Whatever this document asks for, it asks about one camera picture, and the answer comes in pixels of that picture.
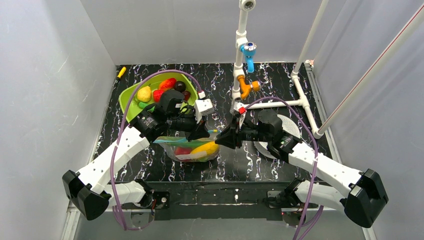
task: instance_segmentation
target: red pepper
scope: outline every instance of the red pepper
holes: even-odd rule
[[[165,81],[161,82],[157,89],[163,90],[163,91],[170,90],[174,87],[176,82],[177,82],[177,80],[175,78],[168,78]]]
[[[154,90],[153,91],[153,101],[156,103],[161,99],[162,94],[164,94],[163,90]]]

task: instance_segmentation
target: yellow object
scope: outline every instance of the yellow object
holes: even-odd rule
[[[152,99],[152,89],[150,89],[150,86],[140,88],[137,92],[137,99],[143,103],[150,101]]]
[[[120,79],[121,77],[122,77],[122,75],[124,75],[124,73],[125,73],[125,71],[127,70],[127,68],[126,67],[123,67],[120,71],[119,71],[119,74],[118,74],[118,78]]]
[[[195,149],[193,149],[193,151],[190,152],[190,154],[198,154],[200,152],[206,152],[206,156],[209,156],[216,153],[219,150],[220,150],[220,146],[216,144],[214,141],[211,141],[196,147]]]
[[[240,75],[237,77],[238,82],[240,83],[241,88],[241,99],[245,100],[249,93],[253,90],[255,92],[259,91],[261,89],[261,85],[258,81],[253,81],[251,84],[247,85],[245,83],[245,76]]]

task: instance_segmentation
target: clear plastic bag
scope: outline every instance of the clear plastic bag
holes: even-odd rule
[[[153,143],[159,144],[171,159],[179,162],[207,162],[215,159],[220,146],[215,144],[214,137],[188,141],[185,137],[161,136]]]

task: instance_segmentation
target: toy fruit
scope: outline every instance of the toy fruit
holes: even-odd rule
[[[178,146],[173,152],[175,155],[186,155],[192,152],[191,148]]]
[[[219,150],[220,150],[220,146],[216,144],[214,141],[211,141],[196,147],[195,149],[193,149],[193,151],[191,151],[190,154],[198,154],[200,152],[206,152],[206,155],[208,156],[213,153],[216,153]]]
[[[176,81],[175,85],[173,86],[173,89],[177,90],[178,92],[182,93],[186,90],[186,84],[182,81]]]
[[[174,87],[177,80],[175,78],[168,78],[165,81],[161,82],[157,87],[158,90],[167,91]]]
[[[142,87],[137,92],[137,99],[142,101],[143,103],[147,103],[152,99],[152,90],[149,86]]]
[[[153,101],[156,103],[161,99],[162,94],[164,94],[163,90],[154,90],[153,91]]]
[[[188,101],[190,96],[192,95],[189,91],[183,91],[182,94],[184,94],[184,100]]]
[[[141,109],[144,109],[145,107],[147,107],[149,104],[148,103],[145,103],[145,102],[139,102],[138,103],[138,106],[141,108]],[[152,107],[152,108],[150,108],[149,110],[147,110],[147,112],[153,112],[155,110],[155,107]]]

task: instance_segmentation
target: red tag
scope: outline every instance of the red tag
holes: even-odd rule
[[[242,107],[240,107],[240,108],[238,109],[238,112],[239,112],[240,114],[244,114],[244,113],[246,112],[246,108],[245,108],[244,106],[242,106]]]

